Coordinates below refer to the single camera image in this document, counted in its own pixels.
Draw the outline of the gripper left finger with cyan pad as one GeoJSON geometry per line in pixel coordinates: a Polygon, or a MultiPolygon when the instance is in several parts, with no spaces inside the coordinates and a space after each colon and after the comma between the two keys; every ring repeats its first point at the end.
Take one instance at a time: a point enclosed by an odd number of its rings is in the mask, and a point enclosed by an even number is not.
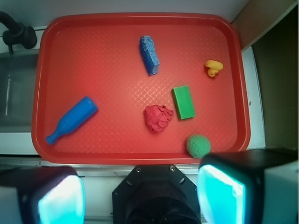
{"type": "Polygon", "coordinates": [[[0,173],[2,224],[82,224],[85,188],[72,167],[14,168],[0,173]]]}

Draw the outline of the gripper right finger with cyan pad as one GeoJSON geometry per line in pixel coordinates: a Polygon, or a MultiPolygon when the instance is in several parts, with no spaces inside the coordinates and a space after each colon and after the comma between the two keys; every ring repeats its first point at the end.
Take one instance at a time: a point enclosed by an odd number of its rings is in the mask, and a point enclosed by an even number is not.
{"type": "Polygon", "coordinates": [[[209,224],[296,224],[299,155],[255,149],[210,153],[200,162],[197,195],[209,224]]]}

